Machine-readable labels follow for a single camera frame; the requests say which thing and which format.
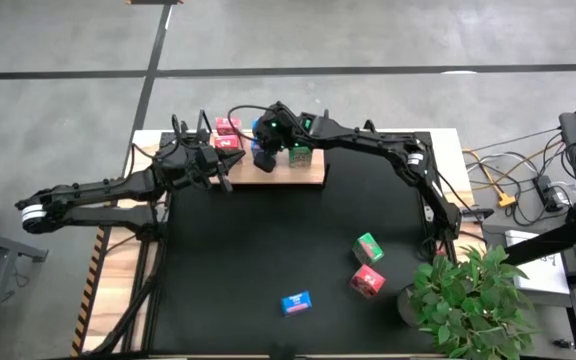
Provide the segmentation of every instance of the black table surface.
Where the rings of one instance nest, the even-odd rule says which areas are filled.
[[[397,294],[422,263],[421,200],[383,158],[326,152],[327,185],[184,189],[174,194],[152,350],[175,354],[429,353],[431,338],[398,316]],[[365,299],[349,287],[354,241],[370,232],[386,278]],[[313,308],[284,317],[280,300]]]

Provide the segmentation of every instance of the red cube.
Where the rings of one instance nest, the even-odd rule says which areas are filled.
[[[237,135],[224,135],[215,138],[215,147],[224,150],[238,150],[241,149],[241,144]]]
[[[350,286],[363,296],[371,298],[379,292],[386,279],[368,265],[362,265],[350,280]]]
[[[241,120],[231,117],[232,124],[237,128],[241,129]],[[217,118],[217,134],[219,135],[237,135],[237,131],[232,128],[230,125],[230,121],[228,121],[227,117],[218,117]]]

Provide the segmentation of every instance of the power adapter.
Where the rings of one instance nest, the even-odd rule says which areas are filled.
[[[532,182],[547,212],[557,212],[572,205],[568,203],[566,196],[553,186],[548,176],[538,176],[532,179]]]

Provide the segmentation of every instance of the white paper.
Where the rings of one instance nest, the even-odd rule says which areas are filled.
[[[506,231],[506,243],[508,246],[518,244],[537,235],[509,230]],[[514,282],[518,289],[570,294],[561,254],[548,255],[545,258],[519,265],[518,268],[528,275],[528,279],[515,276]]]

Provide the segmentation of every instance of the green cube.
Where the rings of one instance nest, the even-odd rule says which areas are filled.
[[[357,259],[365,265],[372,265],[384,257],[383,250],[381,250],[375,238],[373,238],[370,233],[365,233],[355,241],[352,252],[354,252]]]
[[[295,146],[288,153],[290,167],[308,167],[312,162],[312,150],[306,146]]]

